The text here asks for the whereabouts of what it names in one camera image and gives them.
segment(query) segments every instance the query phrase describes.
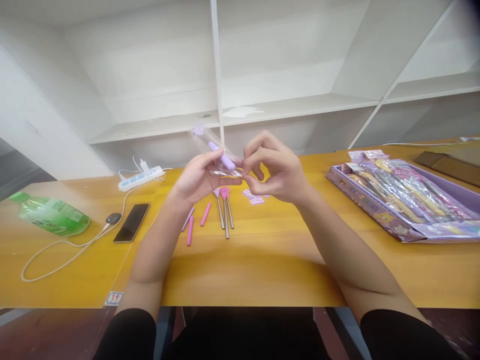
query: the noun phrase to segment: green bottle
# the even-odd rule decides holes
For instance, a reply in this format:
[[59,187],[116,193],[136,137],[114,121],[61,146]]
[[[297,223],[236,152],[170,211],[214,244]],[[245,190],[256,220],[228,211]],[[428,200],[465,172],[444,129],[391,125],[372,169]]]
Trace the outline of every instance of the green bottle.
[[83,233],[92,222],[73,206],[53,197],[31,197],[20,191],[9,199],[20,203],[21,219],[61,237]]

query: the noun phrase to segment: number sticker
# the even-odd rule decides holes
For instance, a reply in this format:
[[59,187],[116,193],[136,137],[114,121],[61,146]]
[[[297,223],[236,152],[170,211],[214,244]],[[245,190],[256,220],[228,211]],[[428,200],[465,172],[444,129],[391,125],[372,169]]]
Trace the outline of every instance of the number sticker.
[[111,291],[108,297],[106,298],[105,305],[106,306],[118,306],[120,304],[120,300],[124,295],[123,292],[118,291]]

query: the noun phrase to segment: green label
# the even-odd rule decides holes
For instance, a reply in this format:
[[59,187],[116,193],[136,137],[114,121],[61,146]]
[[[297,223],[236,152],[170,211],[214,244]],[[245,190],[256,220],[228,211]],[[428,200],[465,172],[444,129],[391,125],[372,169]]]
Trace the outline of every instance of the green label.
[[67,203],[51,198],[41,208],[20,214],[20,217],[48,232],[68,236],[81,225],[83,213]]

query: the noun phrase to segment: phone screen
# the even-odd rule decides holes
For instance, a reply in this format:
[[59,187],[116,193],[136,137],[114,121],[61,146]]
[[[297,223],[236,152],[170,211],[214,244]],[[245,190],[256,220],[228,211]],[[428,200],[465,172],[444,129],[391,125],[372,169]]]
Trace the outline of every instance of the phone screen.
[[121,227],[118,234],[113,239],[114,243],[131,243],[137,231],[139,230],[140,224],[149,209],[150,204],[136,204],[131,209],[128,217],[125,220],[125,223]]

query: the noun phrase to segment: wooden table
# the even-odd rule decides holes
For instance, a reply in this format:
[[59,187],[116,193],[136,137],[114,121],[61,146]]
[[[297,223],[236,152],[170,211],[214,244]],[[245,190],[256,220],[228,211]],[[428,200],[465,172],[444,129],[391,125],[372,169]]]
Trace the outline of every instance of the wooden table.
[[[412,161],[423,149],[384,146],[393,158]],[[346,150],[302,156],[308,180],[341,217],[365,240],[393,272],[418,307],[480,308],[480,243],[404,244],[389,235],[325,178],[333,165],[348,160]],[[48,278],[24,283],[25,262],[56,236],[24,224],[18,206],[0,203],[0,307],[99,308],[110,291],[123,291],[136,249],[158,213],[181,170],[169,170],[165,182],[153,181],[129,196],[133,204],[152,207],[133,244],[112,244],[116,230],[99,239],[72,264]],[[475,186],[462,184],[479,192]],[[94,237],[112,212],[121,210],[124,194],[116,178],[32,184],[32,195],[63,199],[97,223],[73,240]],[[192,245],[180,235],[164,283],[164,306],[344,306],[345,301],[300,218],[288,203],[266,198],[251,205],[242,185],[230,192],[235,229],[225,239],[214,195],[195,206]],[[212,208],[204,227],[200,218],[208,202]],[[32,264],[27,276],[36,277],[62,264],[78,251],[59,245]]]

